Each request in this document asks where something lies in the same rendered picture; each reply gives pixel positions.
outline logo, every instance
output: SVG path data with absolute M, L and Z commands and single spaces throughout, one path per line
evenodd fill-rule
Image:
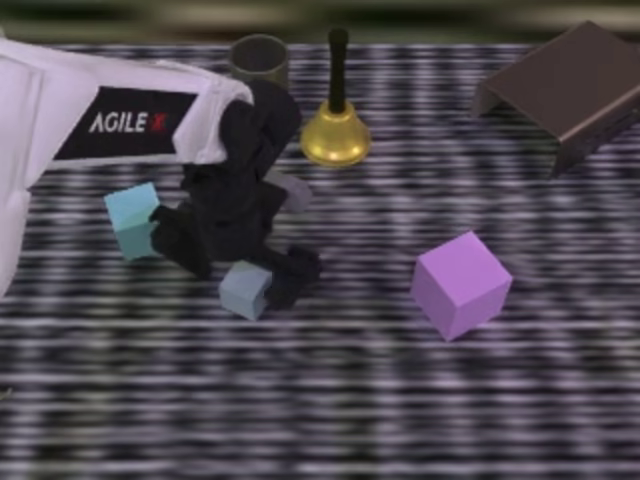
M 196 97 L 102 87 L 54 160 L 175 154 L 173 134 Z

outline striped surface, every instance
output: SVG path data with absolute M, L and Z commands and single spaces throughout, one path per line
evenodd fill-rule
M 102 51 L 223 68 L 213 48 Z M 318 248 L 327 272 L 256 323 L 219 308 L 216 281 L 120 259 L 102 196 L 154 181 L 175 203 L 178 170 L 46 174 L 0 304 L 0 478 L 640 478 L 640 130 L 545 181 L 543 134 L 506 111 L 466 115 L 521 51 L 352 50 L 375 147 L 329 171 L 291 144 L 279 165 L 316 200 L 274 242 Z M 326 65 L 294 48 L 306 115 Z M 500 318 L 445 344 L 408 298 L 411 271 L 468 229 L 515 283 Z

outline purple cube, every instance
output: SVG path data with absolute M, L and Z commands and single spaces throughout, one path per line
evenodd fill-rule
M 411 296 L 450 342 L 500 314 L 513 278 L 475 233 L 418 257 Z

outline cup rim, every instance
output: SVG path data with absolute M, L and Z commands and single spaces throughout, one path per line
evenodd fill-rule
M 269 68 L 267 70 L 246 70 L 246 69 L 236 65 L 236 63 L 233 61 L 233 54 L 234 54 L 235 50 L 239 46 L 241 46 L 243 43 L 248 42 L 250 40 L 269 40 L 273 44 L 278 45 L 282 49 L 282 51 L 284 53 L 284 58 L 283 58 L 282 62 L 280 62 L 278 65 L 274 66 L 273 68 Z M 253 75 L 255 75 L 255 74 L 265 75 L 265 74 L 277 72 L 283 66 L 286 66 L 287 62 L 289 61 L 289 48 L 288 48 L 287 44 L 283 40 L 281 40 L 280 38 L 278 38 L 278 37 L 276 37 L 274 35 L 269 35 L 267 33 L 252 33 L 251 35 L 245 35 L 244 37 L 239 38 L 238 40 L 236 40 L 235 42 L 233 42 L 231 44 L 231 47 L 229 48 L 228 59 L 229 59 L 229 65 L 231 65 L 231 67 L 233 69 L 237 70 L 238 72 L 246 73 L 246 74 L 253 74 Z

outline black handle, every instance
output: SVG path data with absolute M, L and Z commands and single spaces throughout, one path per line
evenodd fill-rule
M 329 80 L 329 111 L 343 113 L 345 111 L 344 64 L 347 59 L 349 32 L 343 28 L 334 28 L 329 32 L 329 49 L 331 51 L 331 79 Z

